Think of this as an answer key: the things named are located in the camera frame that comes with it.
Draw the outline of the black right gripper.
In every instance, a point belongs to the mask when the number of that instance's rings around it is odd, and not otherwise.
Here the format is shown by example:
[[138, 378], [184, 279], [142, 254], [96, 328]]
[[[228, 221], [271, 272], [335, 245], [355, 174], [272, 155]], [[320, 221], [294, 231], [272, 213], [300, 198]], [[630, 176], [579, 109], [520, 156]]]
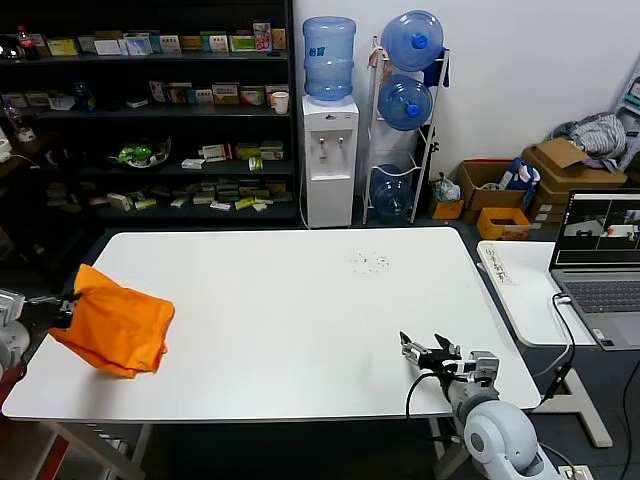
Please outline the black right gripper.
[[399, 332], [401, 354], [421, 370], [433, 372], [436, 376], [463, 376], [468, 373], [467, 363], [461, 356], [459, 345], [437, 333], [434, 337], [441, 347], [430, 349], [411, 340], [403, 331]]

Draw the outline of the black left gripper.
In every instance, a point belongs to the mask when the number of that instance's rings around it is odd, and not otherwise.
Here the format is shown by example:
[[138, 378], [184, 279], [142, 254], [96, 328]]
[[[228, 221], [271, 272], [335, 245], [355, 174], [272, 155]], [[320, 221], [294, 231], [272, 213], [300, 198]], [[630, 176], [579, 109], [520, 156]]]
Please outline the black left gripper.
[[70, 327], [72, 310], [62, 310], [62, 306], [74, 306], [81, 295], [69, 292], [58, 296], [37, 296], [27, 298], [22, 308], [22, 322], [43, 329]]

